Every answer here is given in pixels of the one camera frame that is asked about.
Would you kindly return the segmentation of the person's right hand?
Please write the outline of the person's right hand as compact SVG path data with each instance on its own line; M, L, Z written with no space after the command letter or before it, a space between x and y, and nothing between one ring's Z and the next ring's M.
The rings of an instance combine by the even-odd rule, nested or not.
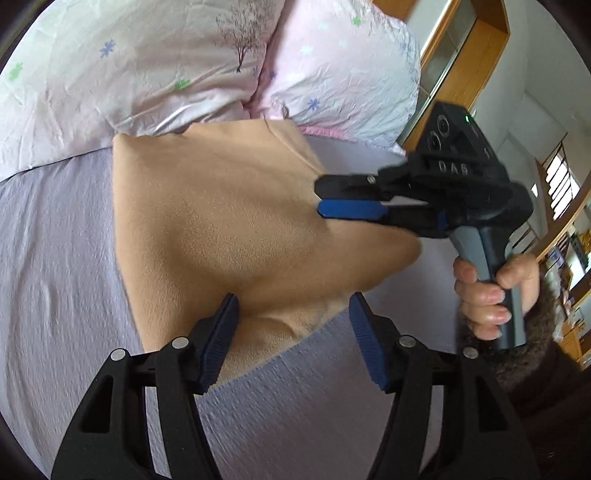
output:
M540 268L532 254L513 256L498 271L492 283L479 281L476 267L460 257L455 259L453 271L455 292L461 300L460 313L480 340L492 341L501 337L500 326L512 317L502 305L508 291L520 288L524 314L533 308L540 295Z

